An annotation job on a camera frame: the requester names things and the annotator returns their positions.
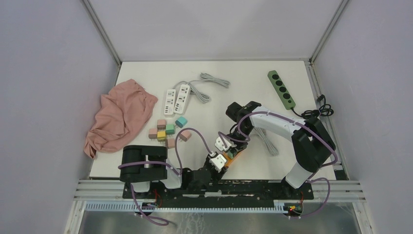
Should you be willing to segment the white slim power strip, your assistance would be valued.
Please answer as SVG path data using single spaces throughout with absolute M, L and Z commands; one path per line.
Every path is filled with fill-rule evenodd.
M 175 114 L 183 114 L 186 108 L 186 104 L 190 95 L 191 89 L 189 85 L 182 84 L 178 89 L 177 98 L 174 106 Z

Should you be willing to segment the pink adapter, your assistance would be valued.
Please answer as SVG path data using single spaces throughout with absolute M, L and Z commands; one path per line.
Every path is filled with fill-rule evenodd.
M 167 149 L 173 149 L 176 147 L 176 140 L 174 138 L 168 138 L 166 140 L 165 146 Z

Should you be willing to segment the green USB adapter plug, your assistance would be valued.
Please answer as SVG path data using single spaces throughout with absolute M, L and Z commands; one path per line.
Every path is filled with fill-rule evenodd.
M 165 127 L 166 135 L 174 135 L 175 134 L 175 125 L 174 124 L 167 124 Z

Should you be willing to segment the yellow adapter plug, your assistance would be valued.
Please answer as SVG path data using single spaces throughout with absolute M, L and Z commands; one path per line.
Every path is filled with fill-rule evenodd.
M 166 131 L 158 131 L 156 136 L 157 141 L 165 142 L 167 140 L 167 133 Z

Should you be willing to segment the green adapter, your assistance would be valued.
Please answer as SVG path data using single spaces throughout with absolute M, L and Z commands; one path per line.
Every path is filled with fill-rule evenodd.
M 227 152 L 227 156 L 228 156 L 230 159 L 233 159 L 233 158 L 236 156 L 236 154 L 237 154 L 237 153 L 232 152 L 232 151 L 228 151 L 228 152 Z

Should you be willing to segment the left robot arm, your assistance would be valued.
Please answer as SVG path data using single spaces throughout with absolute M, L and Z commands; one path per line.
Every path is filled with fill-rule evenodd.
M 206 157 L 200 169 L 176 168 L 168 159 L 164 146 L 126 146 L 122 162 L 118 166 L 120 181 L 133 186 L 141 198 L 153 192 L 153 182 L 161 182 L 166 189 L 201 190 L 212 182 L 218 182 L 227 172 L 228 159 L 223 154 L 213 153 Z

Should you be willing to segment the pink adapter plug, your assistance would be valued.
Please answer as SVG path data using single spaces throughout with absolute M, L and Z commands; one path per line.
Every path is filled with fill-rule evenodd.
M 157 133 L 158 133 L 157 128 L 150 128 L 148 132 L 148 138 L 151 140 L 157 139 Z
M 157 130 L 158 131 L 162 131 L 166 129 L 166 125 L 167 125 L 167 120 L 166 119 L 158 119 L 157 120 Z
M 179 140 L 187 142 L 191 138 L 192 134 L 189 130 L 184 130 L 179 134 Z

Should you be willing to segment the green power strip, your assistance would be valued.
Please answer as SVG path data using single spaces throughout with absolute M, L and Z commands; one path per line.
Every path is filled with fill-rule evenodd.
M 280 98 L 282 104 L 284 105 L 285 109 L 294 109 L 296 103 L 294 102 L 292 96 L 288 92 L 278 72 L 276 70 L 271 70 L 268 72 L 267 77 L 271 82 L 271 85 L 273 86 L 274 90 L 276 91 L 278 97 Z

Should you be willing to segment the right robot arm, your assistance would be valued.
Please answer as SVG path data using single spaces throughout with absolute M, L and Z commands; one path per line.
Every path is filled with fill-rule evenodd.
M 309 119 L 286 117 L 276 114 L 260 103 L 251 101 L 245 106 L 234 102 L 227 107 L 225 114 L 236 123 L 233 132 L 219 134 L 217 147 L 229 158 L 243 151 L 250 141 L 253 130 L 263 129 L 289 140 L 294 149 L 296 163 L 284 177 L 282 195 L 294 199 L 301 192 L 301 186 L 315 173 L 328 166 L 326 160 L 334 156 L 336 146 L 317 117 Z

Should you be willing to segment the white USB power strip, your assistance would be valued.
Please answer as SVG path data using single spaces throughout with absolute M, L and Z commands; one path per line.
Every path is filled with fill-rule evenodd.
M 164 102 L 164 110 L 163 114 L 166 117 L 174 115 L 174 107 L 176 101 L 176 90 L 175 89 L 167 89 L 165 94 L 165 102 Z

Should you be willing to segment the teal USB adapter plug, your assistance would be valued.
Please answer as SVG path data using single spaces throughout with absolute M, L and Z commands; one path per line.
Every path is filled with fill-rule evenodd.
M 188 123 L 188 120 L 183 116 L 178 117 L 175 121 L 175 125 L 178 126 L 179 128 L 183 128 L 187 123 Z

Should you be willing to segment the orange power strip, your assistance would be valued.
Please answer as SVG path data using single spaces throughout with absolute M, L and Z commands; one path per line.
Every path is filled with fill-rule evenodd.
M 236 158 L 238 157 L 238 155 L 239 155 L 241 152 L 242 152 L 242 151 L 237 151 L 237 152 L 235 152 L 235 153 L 237 153 L 237 154 L 236 154 L 236 156 L 235 156 L 233 159 L 230 159 L 230 158 L 227 156 L 227 152 L 223 152 L 223 156 L 224 156 L 224 158 L 226 159 L 226 163 L 225 163 L 224 167 L 228 168 L 228 167 L 231 165 L 231 163 L 233 163 L 233 162 L 236 160 Z

